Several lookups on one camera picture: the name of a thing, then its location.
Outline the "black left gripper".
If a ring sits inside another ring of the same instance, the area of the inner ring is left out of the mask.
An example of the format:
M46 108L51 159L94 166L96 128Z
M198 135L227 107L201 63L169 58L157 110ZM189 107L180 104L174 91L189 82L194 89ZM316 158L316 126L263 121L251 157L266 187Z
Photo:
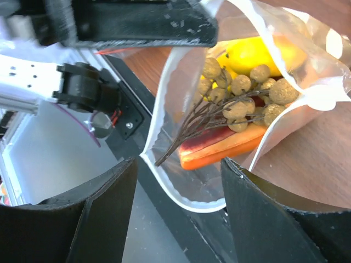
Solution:
M120 49L212 47L218 24L199 1L43 1L42 45Z

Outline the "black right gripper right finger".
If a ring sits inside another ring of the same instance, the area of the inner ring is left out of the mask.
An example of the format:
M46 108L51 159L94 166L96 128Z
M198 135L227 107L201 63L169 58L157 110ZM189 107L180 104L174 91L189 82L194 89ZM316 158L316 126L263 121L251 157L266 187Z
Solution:
M220 172L238 262L350 262L350 210L289 192L230 158Z

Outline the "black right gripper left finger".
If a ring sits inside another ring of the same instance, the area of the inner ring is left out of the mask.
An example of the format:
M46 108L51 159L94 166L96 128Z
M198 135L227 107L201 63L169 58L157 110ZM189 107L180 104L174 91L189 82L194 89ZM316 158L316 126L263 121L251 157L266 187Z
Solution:
M121 262L137 175L129 158L36 205L1 206L1 262Z

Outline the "orange papaya slice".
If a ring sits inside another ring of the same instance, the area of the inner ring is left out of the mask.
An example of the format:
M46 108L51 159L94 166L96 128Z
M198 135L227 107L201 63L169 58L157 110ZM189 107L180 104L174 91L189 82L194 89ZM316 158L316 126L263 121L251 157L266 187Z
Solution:
M270 103L256 106L253 100L237 102L223 110L221 127L187 139L179 147L180 165L194 170L253 151L260 143L269 124L287 107Z

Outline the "brown longan bunch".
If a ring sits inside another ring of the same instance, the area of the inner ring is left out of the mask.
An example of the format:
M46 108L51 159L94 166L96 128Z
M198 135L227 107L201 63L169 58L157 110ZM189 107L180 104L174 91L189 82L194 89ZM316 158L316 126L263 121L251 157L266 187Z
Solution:
M253 98L250 100L253 100L256 106L259 107L270 104L266 104L265 101L260 98ZM223 110L228 109L237 102L241 102L241 100L214 103L213 101L206 101L202 97L199 97L199 99L193 103L172 144L166 150L166 153L155 162L155 166L160 166L175 151L177 151L179 155L179 147L187 139L194 138L206 130L221 127L221 123L224 122Z

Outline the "clear white-dotted zip bag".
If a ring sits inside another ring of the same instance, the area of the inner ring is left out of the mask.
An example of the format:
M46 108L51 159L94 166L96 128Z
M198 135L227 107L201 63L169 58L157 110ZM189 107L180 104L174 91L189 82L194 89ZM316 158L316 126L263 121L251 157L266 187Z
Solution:
M142 159L181 208L225 207L220 160L248 170L317 115L349 102L350 39L307 13L260 1L201 1L214 43L174 47Z

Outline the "orange yellow mango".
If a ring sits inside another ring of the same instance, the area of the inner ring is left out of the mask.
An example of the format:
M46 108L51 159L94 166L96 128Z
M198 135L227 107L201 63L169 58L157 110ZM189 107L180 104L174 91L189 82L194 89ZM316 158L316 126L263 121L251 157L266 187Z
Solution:
M197 92L214 103L260 98L286 106L299 97L261 37L222 41L210 50Z

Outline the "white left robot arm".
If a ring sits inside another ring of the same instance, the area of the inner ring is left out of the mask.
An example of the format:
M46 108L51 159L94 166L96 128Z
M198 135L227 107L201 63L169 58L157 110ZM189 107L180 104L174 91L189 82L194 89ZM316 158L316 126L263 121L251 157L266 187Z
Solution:
M212 47L216 19L199 1L1 1L1 17L23 18L31 38L41 47L117 52L124 48ZM29 104L47 100L68 108L115 114L124 138L139 127L143 116L128 107L124 83L107 80L106 70L77 62L39 62L35 56L1 56L1 95Z

